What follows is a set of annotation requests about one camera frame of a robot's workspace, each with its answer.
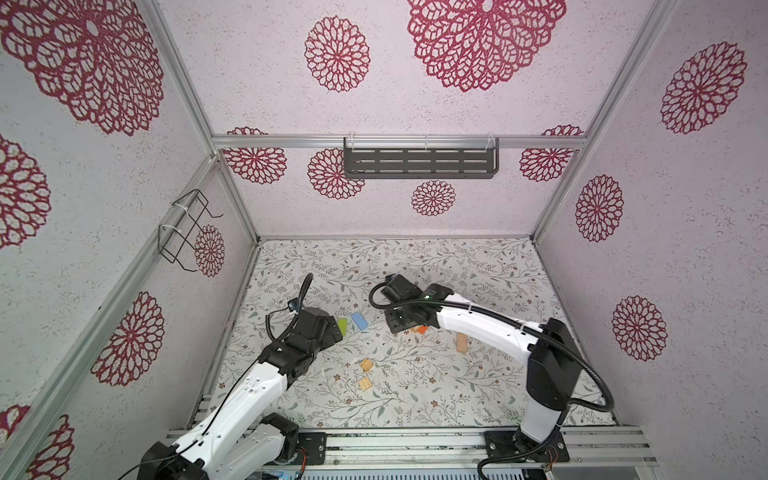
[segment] green block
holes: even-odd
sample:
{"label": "green block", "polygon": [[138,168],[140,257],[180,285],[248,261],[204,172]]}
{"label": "green block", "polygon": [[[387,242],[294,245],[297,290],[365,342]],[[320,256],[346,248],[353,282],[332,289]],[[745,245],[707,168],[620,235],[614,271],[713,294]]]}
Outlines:
{"label": "green block", "polygon": [[346,336],[346,318],[336,319],[336,323],[339,325],[339,330],[341,330],[341,336]]}

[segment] white zip tie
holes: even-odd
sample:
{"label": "white zip tie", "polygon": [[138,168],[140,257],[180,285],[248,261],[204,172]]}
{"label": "white zip tie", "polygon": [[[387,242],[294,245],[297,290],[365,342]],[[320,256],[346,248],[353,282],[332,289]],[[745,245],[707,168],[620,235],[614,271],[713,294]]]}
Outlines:
{"label": "white zip tie", "polygon": [[176,230],[176,231],[179,233],[179,235],[181,235],[182,237],[184,236],[184,235],[181,233],[181,230],[177,229],[177,228],[176,228],[176,227],[174,227],[173,225],[167,225],[167,224],[163,223],[163,224],[161,225],[161,227],[168,227],[168,228],[172,228],[172,229]]}

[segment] orange block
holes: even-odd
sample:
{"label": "orange block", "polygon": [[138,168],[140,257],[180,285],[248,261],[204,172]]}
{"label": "orange block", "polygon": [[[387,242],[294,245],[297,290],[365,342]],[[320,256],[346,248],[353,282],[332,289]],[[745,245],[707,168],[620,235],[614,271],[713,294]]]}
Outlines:
{"label": "orange block", "polygon": [[374,363],[371,359],[365,359],[360,363],[360,367],[362,368],[363,372],[370,372],[374,367]]}
{"label": "orange block", "polygon": [[456,351],[459,353],[467,353],[467,336],[463,333],[456,333]]}

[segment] floral tablecloth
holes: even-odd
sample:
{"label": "floral tablecloth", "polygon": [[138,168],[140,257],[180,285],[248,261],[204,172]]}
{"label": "floral tablecloth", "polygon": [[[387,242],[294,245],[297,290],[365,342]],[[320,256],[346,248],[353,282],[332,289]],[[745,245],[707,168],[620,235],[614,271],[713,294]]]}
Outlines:
{"label": "floral tablecloth", "polygon": [[[499,350],[468,339],[456,351],[456,333],[430,327],[424,334],[392,335],[382,311],[367,301],[390,273],[422,288],[441,283],[457,293],[525,320],[564,320],[531,242],[523,239],[272,240],[262,243],[220,369],[212,406],[218,405],[269,343],[264,316],[298,294],[304,276],[315,278],[304,305],[350,320],[344,340],[320,353],[265,414],[279,412],[302,427],[422,427],[516,425],[525,412],[525,366]],[[273,316],[282,332],[290,317]],[[363,372],[360,363],[374,367]],[[359,381],[372,387],[363,391]],[[576,396],[600,398],[582,373]],[[572,409],[569,425],[613,425],[609,414]]]}

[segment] red flower motif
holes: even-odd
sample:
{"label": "red flower motif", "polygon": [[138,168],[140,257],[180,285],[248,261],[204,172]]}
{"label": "red flower motif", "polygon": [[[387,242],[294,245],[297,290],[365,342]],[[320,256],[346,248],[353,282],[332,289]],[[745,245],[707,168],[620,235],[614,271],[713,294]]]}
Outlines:
{"label": "red flower motif", "polygon": [[69,461],[74,452],[73,434],[69,415],[62,415],[58,420],[58,427],[48,434],[43,449],[35,455],[35,459],[27,468],[27,480],[59,480],[64,477],[69,472]]}
{"label": "red flower motif", "polygon": [[578,196],[578,231],[591,242],[605,240],[619,226],[623,206],[619,183],[607,175],[598,175],[584,185]]}
{"label": "red flower motif", "polygon": [[224,240],[213,225],[200,229],[194,241],[194,259],[205,276],[216,276],[224,265]]}
{"label": "red flower motif", "polygon": [[414,55],[462,91],[488,90],[529,66],[565,15],[565,0],[408,1]]}
{"label": "red flower motif", "polygon": [[366,37],[346,18],[325,17],[304,42],[306,66],[331,91],[348,91],[366,77],[371,58]]}
{"label": "red flower motif", "polygon": [[148,292],[141,292],[132,310],[101,351],[91,373],[99,383],[126,386],[149,370],[163,346],[165,319],[162,309]]}
{"label": "red flower motif", "polygon": [[0,446],[8,440],[28,411],[29,406],[14,405],[0,413]]}
{"label": "red flower motif", "polygon": [[430,180],[419,185],[411,196],[411,205],[421,215],[433,217],[448,211],[456,199],[456,192],[450,184]]}
{"label": "red flower motif", "polygon": [[[573,125],[558,125],[545,130],[543,135],[581,135],[584,132]],[[520,157],[523,177],[545,182],[560,177],[574,151],[569,148],[528,148]]]}
{"label": "red flower motif", "polygon": [[661,99],[661,120],[667,129],[687,134],[714,122],[739,94],[745,70],[744,52],[727,41],[687,59]]}
{"label": "red flower motif", "polygon": [[0,0],[0,31],[40,91],[79,121],[133,135],[159,115],[163,69],[131,0]]}
{"label": "red flower motif", "polygon": [[50,196],[37,161],[0,135],[0,249],[35,236],[51,211]]}
{"label": "red flower motif", "polygon": [[[237,127],[230,135],[266,135],[258,128]],[[228,148],[221,153],[232,171],[255,184],[271,184],[286,173],[282,148]]]}
{"label": "red flower motif", "polygon": [[344,176],[344,152],[338,148],[319,151],[306,168],[310,183],[328,198],[354,197],[366,184],[365,180],[354,180]]}
{"label": "red flower motif", "polygon": [[614,335],[635,359],[653,360],[667,346],[667,323],[656,306],[641,296],[628,296],[616,305]]}

